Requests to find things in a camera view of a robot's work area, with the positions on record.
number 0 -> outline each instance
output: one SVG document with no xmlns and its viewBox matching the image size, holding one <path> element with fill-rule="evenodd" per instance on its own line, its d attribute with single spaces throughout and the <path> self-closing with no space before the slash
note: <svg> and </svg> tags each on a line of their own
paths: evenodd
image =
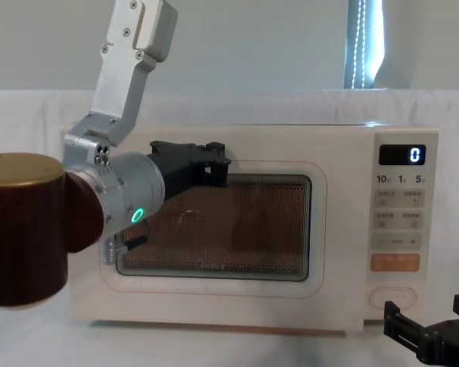
<svg viewBox="0 0 459 367">
<path fill-rule="evenodd" d="M 412 148 L 410 151 L 410 162 L 416 163 L 420 161 L 420 158 L 422 157 L 422 152 L 418 148 Z"/>
</svg>

brown cylinder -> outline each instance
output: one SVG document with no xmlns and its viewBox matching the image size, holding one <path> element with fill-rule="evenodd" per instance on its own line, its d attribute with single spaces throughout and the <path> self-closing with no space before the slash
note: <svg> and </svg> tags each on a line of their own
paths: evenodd
<svg viewBox="0 0 459 367">
<path fill-rule="evenodd" d="M 67 282 L 63 165 L 38 154 L 0 154 L 0 306 L 32 304 Z"/>
</svg>

white microwave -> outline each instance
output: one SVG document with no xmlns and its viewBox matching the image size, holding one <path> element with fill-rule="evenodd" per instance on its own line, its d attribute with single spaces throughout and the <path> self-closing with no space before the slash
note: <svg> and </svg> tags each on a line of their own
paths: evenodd
<svg viewBox="0 0 459 367">
<path fill-rule="evenodd" d="M 110 242 L 70 256 L 73 315 L 306 330 L 361 330 L 386 300 L 422 309 L 436 128 L 225 125 L 133 132 L 151 141 L 219 141 L 226 187 L 195 187 Z"/>
</svg>

black clamp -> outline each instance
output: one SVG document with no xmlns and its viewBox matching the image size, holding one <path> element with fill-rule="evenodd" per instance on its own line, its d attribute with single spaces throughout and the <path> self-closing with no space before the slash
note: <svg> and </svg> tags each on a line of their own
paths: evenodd
<svg viewBox="0 0 459 367">
<path fill-rule="evenodd" d="M 384 335 L 416 353 L 426 365 L 459 367 L 459 320 L 423 327 L 401 314 L 392 301 L 384 308 Z M 453 311 L 459 315 L 459 294 Z"/>
<path fill-rule="evenodd" d="M 157 165 L 165 182 L 165 200 L 196 186 L 226 186 L 231 160 L 225 145 L 175 144 L 153 141 L 148 157 Z"/>
</svg>

orange button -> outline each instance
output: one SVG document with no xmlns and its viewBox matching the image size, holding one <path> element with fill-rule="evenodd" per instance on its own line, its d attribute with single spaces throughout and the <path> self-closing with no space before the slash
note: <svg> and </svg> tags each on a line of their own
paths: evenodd
<svg viewBox="0 0 459 367">
<path fill-rule="evenodd" d="M 419 254 L 373 254 L 370 259 L 371 271 L 418 271 Z"/>
</svg>

